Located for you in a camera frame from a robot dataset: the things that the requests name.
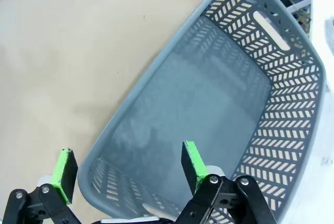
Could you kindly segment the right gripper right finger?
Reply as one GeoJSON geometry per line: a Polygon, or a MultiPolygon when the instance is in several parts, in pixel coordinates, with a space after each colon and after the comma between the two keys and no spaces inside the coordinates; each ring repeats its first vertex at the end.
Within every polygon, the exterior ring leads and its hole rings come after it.
{"type": "Polygon", "coordinates": [[[176,223],[208,223],[213,213],[226,210],[233,223],[276,223],[256,182],[249,175],[234,181],[224,175],[210,174],[194,142],[182,145],[181,164],[193,198],[176,223]]]}

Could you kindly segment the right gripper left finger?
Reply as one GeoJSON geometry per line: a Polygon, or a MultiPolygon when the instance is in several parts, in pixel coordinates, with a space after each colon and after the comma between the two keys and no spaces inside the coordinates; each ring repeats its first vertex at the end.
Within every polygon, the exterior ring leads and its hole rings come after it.
{"type": "Polygon", "coordinates": [[[38,185],[27,193],[13,190],[7,201],[2,223],[78,223],[68,207],[72,203],[78,165],[71,149],[62,149],[55,170],[48,183],[38,185]]]}

